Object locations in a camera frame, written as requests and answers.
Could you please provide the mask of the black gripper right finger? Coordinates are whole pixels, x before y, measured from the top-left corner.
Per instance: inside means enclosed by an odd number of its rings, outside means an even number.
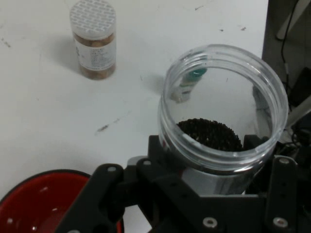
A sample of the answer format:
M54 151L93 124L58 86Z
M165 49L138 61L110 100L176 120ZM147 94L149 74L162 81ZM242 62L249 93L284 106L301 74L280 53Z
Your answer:
M297 232L296 162L275 153L278 143L268 151L264 164L246 189L246 196L256 197L242 212L244 233Z

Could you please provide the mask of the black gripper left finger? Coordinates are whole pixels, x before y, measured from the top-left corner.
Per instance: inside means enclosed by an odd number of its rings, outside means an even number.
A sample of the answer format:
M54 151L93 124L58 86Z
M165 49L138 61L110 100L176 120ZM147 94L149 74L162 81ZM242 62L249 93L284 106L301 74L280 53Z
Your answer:
M159 160L159 137L152 135L147 157L122 168L103 164L56 228L58 233L115 233L126 207L137 205L154 233L217 233L219 221L204 200Z

